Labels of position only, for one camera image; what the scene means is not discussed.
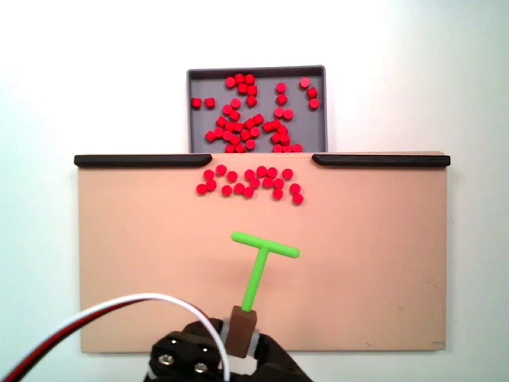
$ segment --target red game piece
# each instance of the red game piece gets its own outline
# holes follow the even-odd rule
[[[277,118],[281,118],[283,116],[283,114],[285,113],[285,111],[283,110],[282,107],[276,107],[274,109],[274,115],[277,117]]]
[[[200,195],[204,195],[207,193],[207,185],[204,185],[203,183],[199,184],[196,186],[196,191],[200,194]]]
[[[235,146],[235,151],[238,153],[245,153],[246,147],[242,143],[239,143],[237,146]]]
[[[233,131],[235,133],[240,133],[242,130],[244,130],[244,125],[240,122],[235,122],[235,125],[233,125]]]
[[[276,85],[276,90],[278,93],[283,93],[286,90],[286,84],[284,82],[280,82]]]
[[[318,98],[313,98],[309,101],[309,107],[313,110],[316,110],[320,106],[320,100]]]
[[[252,85],[255,83],[255,75],[254,74],[246,74],[244,76],[244,81],[246,81],[246,84]]]
[[[273,192],[272,192],[272,196],[274,197],[274,199],[276,201],[278,201],[279,199],[281,199],[283,197],[283,192],[281,189],[275,189]]]
[[[231,137],[233,137],[233,134],[231,133],[231,131],[225,131],[225,132],[223,132],[223,139],[224,139],[226,142],[230,142]]]
[[[285,112],[283,113],[283,117],[287,121],[290,121],[293,118],[293,110],[292,109],[286,109]]]
[[[227,103],[226,105],[223,106],[223,113],[226,115],[230,115],[231,105],[229,103]]]
[[[290,187],[289,187],[289,191],[293,194],[295,193],[300,193],[301,191],[301,187],[299,186],[298,183],[293,183]]]
[[[252,85],[247,87],[247,94],[250,96],[256,96],[258,94],[258,87]]]
[[[230,143],[233,146],[237,146],[240,143],[240,137],[238,135],[233,134],[233,136],[230,139]]]
[[[260,123],[263,122],[263,117],[261,114],[257,114],[253,117],[253,122],[255,125],[259,125]]]
[[[272,127],[277,130],[279,127],[281,127],[281,121],[279,119],[275,119],[272,121]]]
[[[308,89],[308,97],[309,99],[316,98],[318,96],[318,92],[316,88]]]
[[[276,175],[278,175],[278,171],[274,167],[269,167],[267,170],[267,175],[269,177],[276,177]]]
[[[223,132],[224,130],[220,127],[216,127],[214,129],[214,135],[217,137],[217,138],[221,138],[223,136]]]
[[[210,181],[211,179],[213,179],[214,178],[214,171],[212,171],[212,170],[205,170],[204,171],[204,178],[207,181]]]
[[[224,175],[226,173],[226,166],[225,165],[217,165],[216,167],[216,174],[217,175]]]
[[[230,102],[230,105],[234,109],[238,109],[240,107],[240,105],[241,105],[240,99],[238,99],[238,98],[232,99],[231,102]]]
[[[271,177],[266,177],[263,179],[262,184],[263,184],[263,187],[265,187],[266,189],[269,189],[274,185],[274,181],[272,180]]]
[[[248,139],[246,141],[246,148],[251,151],[251,150],[254,150],[256,147],[256,142],[254,141],[254,139]]]
[[[260,128],[259,127],[253,127],[251,130],[250,130],[250,133],[253,137],[258,137],[260,135]]]
[[[212,109],[213,107],[216,106],[216,100],[213,97],[206,98],[205,106],[208,107],[209,109]]]
[[[237,86],[237,92],[239,92],[239,94],[247,94],[247,85],[246,84],[239,84]]]
[[[221,192],[225,197],[229,197],[231,195],[231,187],[229,185],[224,185]]]
[[[255,125],[255,123],[253,122],[253,119],[249,118],[246,122],[244,122],[244,126],[250,130],[253,126]]]
[[[260,180],[257,177],[254,177],[249,181],[249,185],[252,189],[257,189],[260,186]]]
[[[226,118],[224,118],[222,115],[217,119],[216,121],[216,126],[217,127],[224,127],[224,125],[226,125],[226,122],[228,122],[226,120]]]
[[[245,187],[242,183],[237,183],[237,184],[233,187],[233,191],[234,191],[235,193],[243,193],[245,188],[246,188],[246,187]]]
[[[199,109],[201,107],[201,98],[192,97],[191,98],[191,107],[193,109]]]
[[[230,113],[230,119],[237,122],[239,120],[239,118],[240,118],[240,113],[237,110],[232,110]]]
[[[214,191],[217,187],[217,183],[214,179],[211,179],[210,181],[207,181],[207,190],[208,191]]]
[[[245,197],[250,198],[255,194],[255,191],[251,187],[246,187],[243,194]]]
[[[290,169],[284,169],[282,175],[287,181],[289,181],[293,176],[293,171]]]
[[[249,97],[246,98],[246,102],[249,105],[249,107],[253,107],[254,105],[256,105],[258,103],[256,97],[254,97],[252,95],[250,95]]]
[[[234,127],[235,127],[235,124],[232,121],[227,121],[226,125],[224,125],[224,130],[233,131]]]
[[[237,180],[237,173],[235,171],[228,171],[226,174],[226,179],[229,181],[236,181]]]
[[[292,200],[296,205],[299,205],[304,201],[304,197],[300,193],[296,193],[293,195]]]
[[[283,181],[280,177],[278,179],[274,179],[274,187],[276,189],[282,189],[285,186],[285,181]]]
[[[214,131],[209,131],[209,132],[205,135],[205,138],[206,138],[206,139],[207,139],[210,143],[214,142],[214,141],[217,139],[216,135],[214,134]]]
[[[301,88],[307,89],[310,84],[311,84],[311,81],[309,80],[308,77],[301,78]]]
[[[266,132],[266,133],[270,133],[272,131],[272,122],[271,121],[267,121],[263,124],[263,130]]]
[[[280,140],[281,135],[279,135],[278,133],[273,133],[272,136],[270,137],[270,141],[272,141],[273,144],[278,143]]]
[[[244,82],[244,75],[242,73],[235,74],[235,83],[240,84],[241,82]]]
[[[267,168],[265,166],[260,166],[256,169],[256,174],[258,177],[265,177],[267,175]]]
[[[288,127],[285,125],[281,125],[281,127],[278,128],[278,134],[283,135],[288,133]]]
[[[234,88],[234,87],[235,87],[235,78],[233,78],[233,77],[228,77],[228,78],[226,79],[226,87],[227,87],[227,88],[230,88],[230,89]]]
[[[278,97],[276,98],[276,102],[278,103],[278,105],[282,106],[286,103],[286,101],[288,100],[288,97],[284,94],[280,94],[278,95]]]

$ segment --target t-shaped pusher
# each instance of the t-shaped pusher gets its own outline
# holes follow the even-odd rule
[[[288,256],[294,259],[299,257],[300,252],[296,248],[276,243],[274,241],[265,240],[257,236],[247,235],[246,233],[233,232],[231,234],[231,238],[233,241],[238,243],[258,248],[258,256],[256,256],[253,272],[251,273],[251,278],[247,284],[246,294],[244,295],[244,300],[242,301],[241,306],[241,309],[244,312],[249,312],[253,306],[253,301],[255,300],[256,291],[258,290],[258,285],[260,284],[263,268],[265,267],[265,262],[267,261],[269,252],[278,253],[279,255]]]

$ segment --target white wall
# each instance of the white wall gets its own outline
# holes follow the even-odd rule
[[[509,2],[127,3],[0,3],[0,374],[78,310],[74,154],[185,152],[189,68],[323,64],[331,151],[452,157],[448,343],[295,358],[316,381],[509,380]],[[75,335],[26,379],[146,361]]]

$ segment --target tan board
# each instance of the tan board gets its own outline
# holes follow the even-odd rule
[[[218,189],[198,196],[206,169],[240,175],[290,168],[274,201]],[[214,154],[194,169],[79,168],[81,307],[125,294],[184,298],[209,317],[240,305],[257,250],[233,231],[301,251],[270,254],[254,307],[258,328],[288,350],[445,347],[446,169],[328,168],[311,154]],[[148,352],[195,318],[163,302],[108,314],[82,330],[85,352]]]

